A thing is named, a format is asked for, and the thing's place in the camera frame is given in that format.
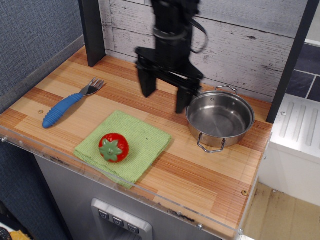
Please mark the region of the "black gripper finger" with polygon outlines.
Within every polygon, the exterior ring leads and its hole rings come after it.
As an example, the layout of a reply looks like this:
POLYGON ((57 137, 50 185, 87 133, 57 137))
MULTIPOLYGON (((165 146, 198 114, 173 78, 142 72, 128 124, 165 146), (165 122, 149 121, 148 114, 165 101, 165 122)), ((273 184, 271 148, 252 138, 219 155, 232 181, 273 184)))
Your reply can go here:
POLYGON ((157 78, 153 69, 137 67, 142 94, 148 98, 157 89, 157 78))
POLYGON ((200 94, 200 87, 185 88, 179 87, 176 96, 176 110, 177 114, 181 114, 183 110, 190 105, 191 101, 200 94))

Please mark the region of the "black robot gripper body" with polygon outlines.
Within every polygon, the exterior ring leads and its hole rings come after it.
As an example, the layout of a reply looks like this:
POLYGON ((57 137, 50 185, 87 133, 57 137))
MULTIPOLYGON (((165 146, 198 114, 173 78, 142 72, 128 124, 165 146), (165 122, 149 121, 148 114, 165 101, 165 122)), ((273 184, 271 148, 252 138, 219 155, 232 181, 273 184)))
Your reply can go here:
POLYGON ((200 87, 204 75, 190 62, 193 31, 185 29, 179 34, 167 34, 155 29, 154 36, 155 49, 135 49, 136 67, 154 70, 157 79, 177 88, 200 87))

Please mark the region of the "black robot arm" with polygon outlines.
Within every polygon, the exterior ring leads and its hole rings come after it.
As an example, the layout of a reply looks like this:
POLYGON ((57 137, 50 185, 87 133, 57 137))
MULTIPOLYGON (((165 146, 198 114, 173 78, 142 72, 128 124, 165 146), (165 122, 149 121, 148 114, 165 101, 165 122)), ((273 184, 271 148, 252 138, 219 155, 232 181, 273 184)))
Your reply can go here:
POLYGON ((136 67, 142 93, 149 97, 157 80, 175 86, 176 113, 180 114, 200 90, 204 75, 190 62, 193 28, 205 29, 193 17, 199 13, 197 0, 153 0, 155 48, 137 47, 136 67))

